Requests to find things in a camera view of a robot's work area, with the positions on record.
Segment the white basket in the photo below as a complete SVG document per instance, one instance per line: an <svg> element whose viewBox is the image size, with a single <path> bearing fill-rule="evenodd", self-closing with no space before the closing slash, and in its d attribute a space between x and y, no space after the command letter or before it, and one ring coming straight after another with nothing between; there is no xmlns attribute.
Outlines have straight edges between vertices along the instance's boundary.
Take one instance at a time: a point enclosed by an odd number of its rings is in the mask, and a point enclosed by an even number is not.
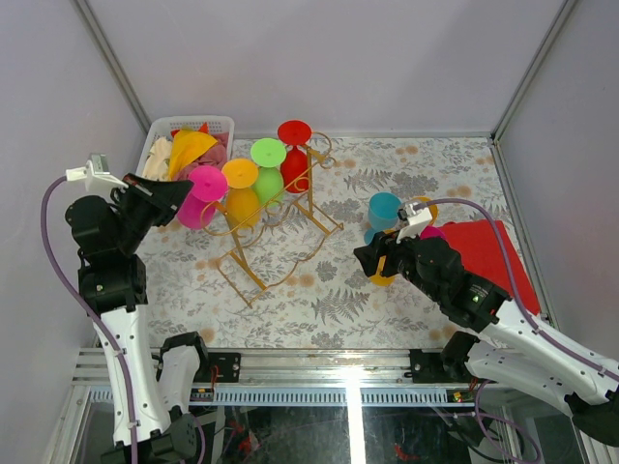
<svg viewBox="0 0 619 464"><path fill-rule="evenodd" d="M183 126L197 131L204 123L209 125L209 133L228 132L226 152L228 154L228 159L230 159L232 155L232 140L234 139L234 121L232 121L232 118L228 118L227 116L172 116L169 118L160 118L151 125L148 135L146 135L146 142L144 142L144 148L139 157L139 163L137 164L135 173L138 176L142 175L144 164L148 158L148 152L151 150L155 140L159 137L166 137L171 141L172 135L170 133L172 131L176 131Z"/></svg>

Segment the yellow cloth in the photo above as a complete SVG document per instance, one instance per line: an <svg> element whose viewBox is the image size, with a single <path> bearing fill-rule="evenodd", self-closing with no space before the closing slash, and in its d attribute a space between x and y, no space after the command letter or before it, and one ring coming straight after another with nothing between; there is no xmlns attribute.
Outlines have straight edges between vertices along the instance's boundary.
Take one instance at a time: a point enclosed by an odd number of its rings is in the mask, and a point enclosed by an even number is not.
<svg viewBox="0 0 619 464"><path fill-rule="evenodd" d="M217 143L217 139L208 133L180 129L172 143L167 177L174 179L181 169L200 158Z"/></svg>

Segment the red cloth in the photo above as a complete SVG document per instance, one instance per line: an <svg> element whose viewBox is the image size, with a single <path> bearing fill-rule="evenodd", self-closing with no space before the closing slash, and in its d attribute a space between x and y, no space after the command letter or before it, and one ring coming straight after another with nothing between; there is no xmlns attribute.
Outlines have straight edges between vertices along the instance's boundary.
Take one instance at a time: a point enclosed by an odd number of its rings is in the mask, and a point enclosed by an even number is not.
<svg viewBox="0 0 619 464"><path fill-rule="evenodd" d="M516 278L516 285L525 307L533 314L540 313L540 304L529 277L524 271L520 258L516 254L514 245L505 231L505 225L500 220L496 221L505 248L507 249ZM448 223L439 227L447 237L447 243L462 255L464 268L479 276L485 277L496 285L514 295L512 285L507 275L501 248L492 232L489 222L477 220L474 222Z"/></svg>

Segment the table surface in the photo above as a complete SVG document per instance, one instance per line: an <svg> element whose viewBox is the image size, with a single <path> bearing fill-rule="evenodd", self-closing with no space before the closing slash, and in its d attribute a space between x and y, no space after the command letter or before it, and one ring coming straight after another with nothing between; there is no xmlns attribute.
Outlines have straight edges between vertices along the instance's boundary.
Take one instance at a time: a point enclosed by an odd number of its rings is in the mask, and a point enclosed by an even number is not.
<svg viewBox="0 0 619 464"><path fill-rule="evenodd" d="M410 283L372 284L352 254L364 244L368 201L379 191L402 200L470 198L502 219L518 249L513 222L485 138L334 139L336 166L314 169L314 201L344 229L329 237L285 283L252 307L217 271L230 237L192 231L174 220L152 229L138 253L147 267L151 346L175 334L199 331L209 346L269 348L439 348L456 326ZM234 142L233 158L248 158L251 140ZM324 142L316 142L324 149ZM221 215L212 226L224 230ZM460 205L440 208L437 225L479 219ZM313 252L322 233L295 209L282 226L267 229L247 254L267 283L287 275ZM249 294L249 278L230 258L221 268Z"/></svg>

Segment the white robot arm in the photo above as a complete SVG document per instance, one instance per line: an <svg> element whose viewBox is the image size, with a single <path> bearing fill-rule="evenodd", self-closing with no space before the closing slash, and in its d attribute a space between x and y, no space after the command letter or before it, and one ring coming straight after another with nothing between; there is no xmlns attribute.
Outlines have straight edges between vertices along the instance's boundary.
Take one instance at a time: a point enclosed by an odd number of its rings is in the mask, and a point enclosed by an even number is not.
<svg viewBox="0 0 619 464"><path fill-rule="evenodd" d="M402 275L452 322L516 350L496 349L473 334L457 332L441 353L444 371L459 381L478 377L526 392L571 417L592 438L619 446L619 362L523 313L505 290L467 272L459 253L443 239L413 238L431 219L420 206L426 205L409 204L399 211L404 222L399 231L379 232L370 245L355 249L366 276L376 273L384 256L383 276Z"/></svg>
<svg viewBox="0 0 619 464"><path fill-rule="evenodd" d="M135 254L151 226L166 225L174 218L192 183L157 183L132 174L121 181L108 172L103 155L91 156L85 167L70 169L66 176L112 200L110 204L101 196L84 196L65 214L79 245L79 295L109 330L108 336L114 337L112 343L100 323L94 324L114 398L114 449L101 462L176 463L193 458L197 439L189 401L194 381L211 381L208 353L197 333L167 339L158 382L148 345L146 271Z"/></svg>

